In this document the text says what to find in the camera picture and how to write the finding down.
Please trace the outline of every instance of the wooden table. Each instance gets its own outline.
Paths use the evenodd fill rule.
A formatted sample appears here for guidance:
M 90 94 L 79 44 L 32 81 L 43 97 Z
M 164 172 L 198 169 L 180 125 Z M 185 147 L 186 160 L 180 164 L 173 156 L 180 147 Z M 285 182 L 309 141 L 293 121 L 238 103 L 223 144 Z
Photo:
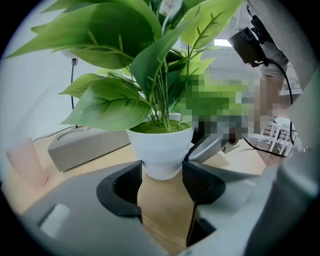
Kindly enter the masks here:
M 43 187 L 33 189 L 11 168 L 2 184 L 2 190 L 10 206 L 17 214 L 23 214 L 33 203 L 63 181 L 105 167 L 135 161 L 131 145 L 127 145 L 95 160 L 59 172 L 52 162 L 47 148 L 54 136 L 37 140 L 34 145 L 48 180 Z M 204 164 L 243 173 L 261 175 L 266 165 L 259 154 L 243 140 L 240 147 L 224 154 L 219 152 Z M 193 201 L 182 182 L 182 172 L 169 180 L 155 180 L 142 172 L 142 184 L 137 196 L 142 209 L 143 226 L 168 252 L 175 253 L 186 247 L 186 239 L 193 213 Z

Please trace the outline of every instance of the gray box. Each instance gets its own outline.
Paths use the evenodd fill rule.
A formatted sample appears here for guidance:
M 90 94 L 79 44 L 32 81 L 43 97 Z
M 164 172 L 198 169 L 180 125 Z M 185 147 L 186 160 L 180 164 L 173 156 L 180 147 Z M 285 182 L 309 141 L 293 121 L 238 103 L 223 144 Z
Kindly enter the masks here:
M 57 169 L 65 172 L 128 144 L 125 130 L 81 127 L 58 134 L 49 145 L 48 153 Z

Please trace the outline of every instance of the ceiling light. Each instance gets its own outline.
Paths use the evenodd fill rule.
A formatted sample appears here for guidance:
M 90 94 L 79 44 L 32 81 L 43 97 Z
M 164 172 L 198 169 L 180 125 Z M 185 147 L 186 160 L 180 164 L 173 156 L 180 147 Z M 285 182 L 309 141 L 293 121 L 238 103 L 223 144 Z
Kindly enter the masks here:
M 215 46 L 228 46 L 228 47 L 232 47 L 232 45 L 228 42 L 227 39 L 215 39 L 215 40 L 214 40 L 214 45 L 215 45 Z

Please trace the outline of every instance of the potted plant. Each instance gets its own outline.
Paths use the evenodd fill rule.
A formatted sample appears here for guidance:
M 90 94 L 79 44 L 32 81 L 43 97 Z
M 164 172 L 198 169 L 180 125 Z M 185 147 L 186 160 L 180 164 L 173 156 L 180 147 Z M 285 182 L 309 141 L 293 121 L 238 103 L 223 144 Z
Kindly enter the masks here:
M 241 2 L 178 0 L 164 13 L 164 0 L 57 0 L 44 12 L 65 10 L 33 27 L 37 36 L 8 57 L 67 49 L 101 67 L 99 74 L 84 74 L 61 93 L 79 98 L 62 123 L 127 130 L 146 172 L 170 179 L 193 136 L 184 115 L 220 115 L 235 103 L 234 93 L 207 84 L 200 89 L 213 61 L 201 55 Z M 179 37 L 187 49 L 173 47 Z

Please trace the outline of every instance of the translucent cup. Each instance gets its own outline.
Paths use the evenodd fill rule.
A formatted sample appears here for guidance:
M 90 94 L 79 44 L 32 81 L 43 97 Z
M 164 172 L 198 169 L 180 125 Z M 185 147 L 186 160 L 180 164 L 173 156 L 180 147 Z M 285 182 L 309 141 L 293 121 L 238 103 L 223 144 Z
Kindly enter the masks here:
M 12 167 L 33 188 L 43 186 L 48 176 L 42 168 L 34 143 L 28 138 L 15 148 L 5 152 Z

